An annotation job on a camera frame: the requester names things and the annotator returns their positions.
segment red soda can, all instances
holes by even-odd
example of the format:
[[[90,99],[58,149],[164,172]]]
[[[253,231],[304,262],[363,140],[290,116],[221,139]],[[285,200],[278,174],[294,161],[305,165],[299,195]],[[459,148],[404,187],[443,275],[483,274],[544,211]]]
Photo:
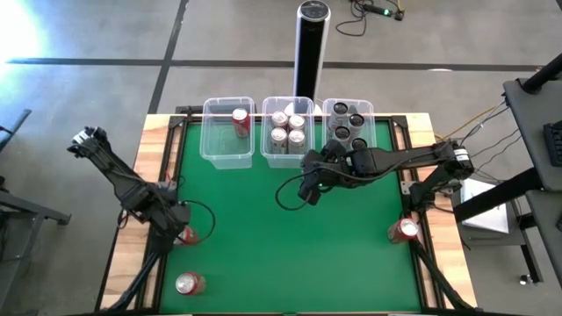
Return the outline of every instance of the red soda can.
[[[238,137],[248,137],[249,135],[249,115],[244,109],[236,109],[232,112],[232,122]]]
[[[199,241],[197,233],[189,226],[185,226],[184,230],[177,237],[179,238],[174,239],[175,245],[195,245]]]
[[[200,294],[206,286],[205,278],[195,272],[182,273],[176,279],[176,290],[182,295]]]
[[[401,219],[388,228],[388,239],[393,243],[401,243],[416,238],[418,225],[413,219]]]

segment soda can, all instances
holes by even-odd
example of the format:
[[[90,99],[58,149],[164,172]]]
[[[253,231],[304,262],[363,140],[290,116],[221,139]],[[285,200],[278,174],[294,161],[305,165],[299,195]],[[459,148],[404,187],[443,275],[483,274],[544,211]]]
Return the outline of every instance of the soda can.
[[[273,115],[271,115],[271,121],[275,127],[285,128],[289,117],[283,111],[274,111]]]
[[[305,118],[300,115],[291,115],[289,118],[289,131],[300,130],[305,131]]]
[[[334,131],[334,140],[337,140],[344,147],[347,148],[349,144],[349,128],[345,126],[339,126]]]
[[[351,149],[358,150],[367,148],[367,142],[364,139],[356,138],[351,141]]]
[[[306,137],[301,130],[289,133],[289,154],[305,154]]]
[[[271,153],[287,154],[287,131],[276,127],[271,131]]]
[[[248,137],[249,135],[249,115],[244,109],[236,109],[232,112],[232,122],[234,131],[238,137]]]
[[[185,226],[184,230],[177,237],[179,238],[174,239],[175,245],[195,245],[199,241],[197,233],[189,226]]]
[[[338,102],[334,104],[330,110],[330,119],[328,120],[328,132],[331,134],[338,126],[344,126],[345,116],[348,113],[348,106],[345,103]]]
[[[401,243],[416,238],[418,225],[413,219],[401,219],[388,228],[388,239],[393,243]]]
[[[182,273],[176,279],[176,290],[182,295],[197,295],[206,287],[206,280],[195,272]]]
[[[363,128],[365,119],[361,114],[351,114],[349,117],[349,138],[354,140],[359,137],[361,129]]]

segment wooden table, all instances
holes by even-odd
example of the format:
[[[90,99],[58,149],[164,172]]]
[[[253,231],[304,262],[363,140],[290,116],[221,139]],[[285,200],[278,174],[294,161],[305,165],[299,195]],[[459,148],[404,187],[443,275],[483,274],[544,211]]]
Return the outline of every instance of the wooden table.
[[[377,114],[378,117],[392,115],[406,116],[412,147],[422,147],[435,143],[433,128],[427,113]],[[158,181],[164,145],[168,134],[169,119],[169,114],[147,115],[134,164],[134,171],[149,182]],[[397,126],[395,131],[399,147],[403,148],[405,146],[404,135],[402,135],[401,129]],[[179,137],[175,137],[172,142],[171,155],[169,156],[169,174],[173,174],[174,167],[176,166],[175,159],[178,144]],[[418,169],[419,179],[423,181],[434,168]],[[409,173],[405,172],[404,176],[408,178]],[[436,196],[436,205],[445,209],[452,208],[450,200],[440,194]],[[465,254],[458,235],[455,217],[453,214],[439,211],[429,211],[427,216],[437,266],[463,300],[472,306],[476,306],[476,298],[474,297],[472,282],[468,267],[466,266]],[[130,220],[124,229],[118,231],[108,263],[105,283],[102,284],[102,289],[100,290],[100,300],[98,300],[100,308],[109,307],[119,299],[121,293],[129,286],[139,272],[145,254],[147,237],[148,225],[142,225],[135,220]],[[423,267],[423,263],[421,265],[429,306],[436,306],[431,277],[429,272]],[[148,278],[143,306],[151,306],[155,290],[156,269],[157,266]],[[446,301],[446,305],[451,308],[448,301]]]

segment keyboard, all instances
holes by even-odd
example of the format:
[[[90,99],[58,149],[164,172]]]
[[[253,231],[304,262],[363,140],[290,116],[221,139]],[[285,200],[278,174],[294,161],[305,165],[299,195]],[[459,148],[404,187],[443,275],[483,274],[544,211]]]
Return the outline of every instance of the keyboard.
[[[554,167],[562,167],[562,121],[543,126],[544,141]]]

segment speaker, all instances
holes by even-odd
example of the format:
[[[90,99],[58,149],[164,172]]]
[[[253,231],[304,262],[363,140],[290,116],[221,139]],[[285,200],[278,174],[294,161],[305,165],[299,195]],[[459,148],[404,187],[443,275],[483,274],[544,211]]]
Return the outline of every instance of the speaker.
[[[297,10],[295,97],[308,97],[314,101],[320,85],[329,22],[330,9],[322,1],[306,1]]]

